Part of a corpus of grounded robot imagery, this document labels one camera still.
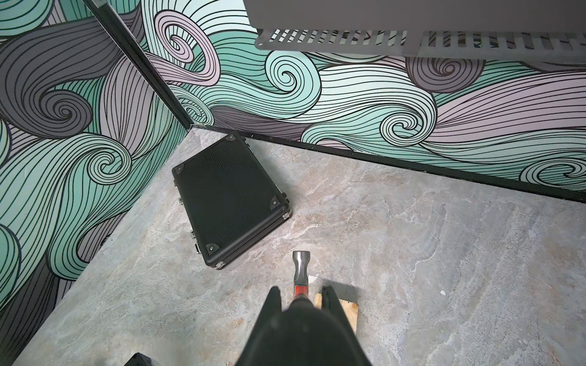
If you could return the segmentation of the claw hammer orange black handle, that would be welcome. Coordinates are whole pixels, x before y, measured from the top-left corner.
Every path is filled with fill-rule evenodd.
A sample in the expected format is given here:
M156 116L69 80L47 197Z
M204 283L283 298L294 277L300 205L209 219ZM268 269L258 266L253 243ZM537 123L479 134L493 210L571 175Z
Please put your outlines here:
M254 365L355 365L340 348L334 325L308 299L311 253L294 251L294 301L274 318L254 343Z

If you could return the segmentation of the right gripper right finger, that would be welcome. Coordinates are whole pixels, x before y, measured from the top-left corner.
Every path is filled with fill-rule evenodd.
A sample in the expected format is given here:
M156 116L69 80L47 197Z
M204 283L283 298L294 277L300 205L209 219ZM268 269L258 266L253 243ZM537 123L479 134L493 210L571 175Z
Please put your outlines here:
M331 318L340 348L344 348L349 355L352 355L355 365L371 365L353 332L334 288L331 285L323 286L321 296L321 312Z

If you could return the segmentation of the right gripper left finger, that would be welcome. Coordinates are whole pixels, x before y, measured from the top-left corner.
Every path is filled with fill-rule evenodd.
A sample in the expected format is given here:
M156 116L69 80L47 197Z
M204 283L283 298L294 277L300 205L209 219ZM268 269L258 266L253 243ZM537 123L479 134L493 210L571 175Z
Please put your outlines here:
M282 314L282 298L281 291L277 286L270 288L268 295L262 305L259 316L253 327L253 330L244 346L236 365L248 365L247 358L253 353L254 343L261 338L261 334L265 328L270 325L270 322L277 316Z

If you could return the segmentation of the wooden block with nails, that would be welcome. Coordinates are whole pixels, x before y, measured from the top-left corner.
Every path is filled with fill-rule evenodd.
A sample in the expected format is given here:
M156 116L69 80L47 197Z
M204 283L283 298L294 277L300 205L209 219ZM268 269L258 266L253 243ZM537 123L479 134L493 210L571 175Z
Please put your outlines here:
M349 321L349 324L350 324L354 334L356 334L357 325L358 325L359 305L357 303L354 303L354 302L351 302L348 300L343 300L343 299L340 299L339 302L343 308L343 311L346 315L346 318ZM316 306L316 308L322 308L322 294L320 294L320 293L315 294L314 306Z

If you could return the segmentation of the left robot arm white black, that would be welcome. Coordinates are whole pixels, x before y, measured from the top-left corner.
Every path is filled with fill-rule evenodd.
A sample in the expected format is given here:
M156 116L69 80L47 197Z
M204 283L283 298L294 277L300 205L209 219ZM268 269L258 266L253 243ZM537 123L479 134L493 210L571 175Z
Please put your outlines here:
M125 366L161 366L161 364L153 358L137 352L125 363Z

